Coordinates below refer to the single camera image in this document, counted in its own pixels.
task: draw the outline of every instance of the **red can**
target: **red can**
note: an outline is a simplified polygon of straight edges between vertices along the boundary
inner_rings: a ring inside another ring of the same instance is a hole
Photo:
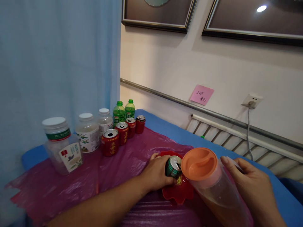
[[[120,135],[120,146],[126,144],[128,137],[128,124],[125,122],[120,122],[115,127],[118,130]]]
[[[128,124],[128,138],[133,138],[136,133],[136,120],[134,118],[127,118],[126,123]]]
[[[144,131],[144,126],[145,126],[145,117],[144,117],[143,115],[139,115],[139,116],[136,118],[136,122],[137,122],[137,125],[136,125],[136,133],[137,133],[137,134],[143,133],[143,131]]]
[[[116,129],[109,129],[101,136],[101,151],[103,156],[113,156],[119,149],[119,133]]]

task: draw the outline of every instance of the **blue bed sheet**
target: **blue bed sheet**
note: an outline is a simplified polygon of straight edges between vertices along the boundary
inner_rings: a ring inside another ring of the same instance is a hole
[[[176,125],[173,125],[143,109],[136,110],[136,116],[144,115],[146,118],[145,126],[158,132],[168,138],[173,139],[177,143],[191,145],[193,147],[206,147],[216,153],[217,157],[229,156],[232,159],[240,157],[238,154],[227,150],[217,144],[211,143],[200,138]],[[22,163],[25,170],[30,169],[34,165],[47,159],[47,153],[43,146],[29,150],[22,156]],[[255,167],[266,172],[271,180],[273,191],[276,197],[278,209],[288,227],[303,226],[303,206],[299,201],[283,186],[278,178],[266,167],[246,159]]]

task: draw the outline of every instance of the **plastic bottle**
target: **plastic bottle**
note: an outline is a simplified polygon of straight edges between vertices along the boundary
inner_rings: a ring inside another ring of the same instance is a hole
[[[48,141],[44,147],[55,169],[67,175],[83,163],[83,155],[79,139],[70,133],[66,119],[53,117],[42,121]]]
[[[76,125],[75,131],[84,153],[93,152],[99,147],[99,126],[94,121],[91,113],[82,113],[79,115],[79,122]]]
[[[113,117],[110,115],[110,110],[107,108],[99,109],[99,115],[99,137],[101,137],[103,132],[113,128]]]
[[[119,122],[125,121],[125,109],[123,107],[123,102],[118,101],[117,105],[114,107],[114,128],[116,127],[116,124]]]
[[[181,169],[223,226],[253,226],[248,208],[214,152],[207,148],[190,150],[183,157]]]
[[[133,104],[133,100],[132,99],[129,99],[128,100],[128,104],[126,104],[126,106],[125,106],[125,111],[126,111],[126,119],[127,118],[134,118],[135,117],[135,110],[136,110],[136,108],[135,108],[135,105]]]

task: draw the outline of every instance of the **picture frame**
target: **picture frame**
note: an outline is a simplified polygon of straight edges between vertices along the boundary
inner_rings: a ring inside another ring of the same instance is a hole
[[[163,4],[154,6],[153,2]],[[121,22],[125,26],[187,33],[196,2],[197,0],[123,0]]]
[[[266,3],[214,0],[202,36],[303,46],[303,0]]]

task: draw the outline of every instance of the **plastic bag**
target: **plastic bag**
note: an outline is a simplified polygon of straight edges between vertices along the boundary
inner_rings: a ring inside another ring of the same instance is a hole
[[[11,200],[26,210],[35,226],[41,226],[98,192],[137,176],[153,153],[172,150],[184,155],[192,148],[145,128],[115,156],[103,157],[100,150],[84,154],[84,164],[68,176],[59,175],[49,159],[41,162],[9,183],[20,189]],[[196,193],[193,200],[177,205],[165,200],[161,190],[146,195],[121,222],[121,226],[139,225],[221,226]]]

